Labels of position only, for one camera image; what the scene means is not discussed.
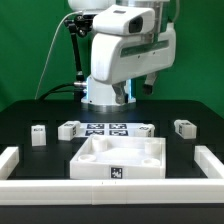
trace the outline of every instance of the white container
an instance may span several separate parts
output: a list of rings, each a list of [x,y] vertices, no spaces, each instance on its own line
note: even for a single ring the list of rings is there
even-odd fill
[[[164,138],[91,135],[70,161],[71,179],[163,179]]]

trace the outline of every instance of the black table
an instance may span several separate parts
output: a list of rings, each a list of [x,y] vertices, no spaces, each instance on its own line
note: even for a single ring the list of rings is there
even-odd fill
[[[197,139],[184,140],[174,121],[189,120]],[[150,123],[155,137],[166,138],[166,178],[206,178],[194,162],[195,145],[206,145],[224,157],[224,119],[195,101],[138,101],[133,110],[99,113],[73,101],[19,101],[0,113],[0,153],[19,146],[20,163],[9,179],[69,179],[69,161],[85,141],[57,140],[57,128],[68,120],[83,123]],[[47,145],[31,146],[31,126],[46,125]],[[224,204],[111,206],[0,206],[4,223],[222,223]]]

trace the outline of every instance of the white block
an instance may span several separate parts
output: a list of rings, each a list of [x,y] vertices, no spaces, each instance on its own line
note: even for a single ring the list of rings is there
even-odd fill
[[[45,125],[35,125],[31,127],[32,146],[46,145]]]
[[[18,147],[8,147],[0,156],[0,179],[6,180],[19,162]]]
[[[175,132],[184,139],[195,139],[197,127],[188,120],[176,120],[174,122]]]
[[[136,137],[154,137],[155,126],[152,124],[143,124],[135,129],[134,136]]]
[[[70,141],[80,131],[81,123],[79,121],[67,121],[58,127],[58,140]]]
[[[195,147],[194,160],[208,178],[224,179],[224,165],[206,146]]]

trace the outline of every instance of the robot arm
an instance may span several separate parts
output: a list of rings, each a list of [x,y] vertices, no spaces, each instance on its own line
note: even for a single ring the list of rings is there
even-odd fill
[[[154,73],[172,66],[176,36],[173,24],[154,40],[152,8],[113,5],[94,18],[92,76],[105,84]]]
[[[102,107],[103,111],[106,107],[117,110],[122,105],[135,102],[127,80],[147,76],[144,87],[149,93],[157,71],[172,66],[176,47],[173,24],[169,23],[162,29],[169,0],[68,2],[74,11],[87,10],[85,13],[88,14],[90,9],[101,10],[93,18],[95,36],[91,75],[87,78],[88,94],[82,100],[84,104]]]

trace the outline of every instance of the green backdrop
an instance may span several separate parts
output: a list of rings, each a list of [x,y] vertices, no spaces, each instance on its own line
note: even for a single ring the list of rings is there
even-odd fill
[[[224,1],[180,2],[174,66],[160,72],[152,96],[142,93],[144,79],[136,80],[136,97],[197,100],[224,117]],[[174,3],[171,0],[171,17]],[[0,110],[18,100],[34,99],[56,27],[69,12],[67,0],[1,0]],[[79,39],[86,75],[90,73],[89,40]],[[62,27],[40,94],[74,81],[73,60],[69,32]],[[68,94],[57,97],[72,99]]]

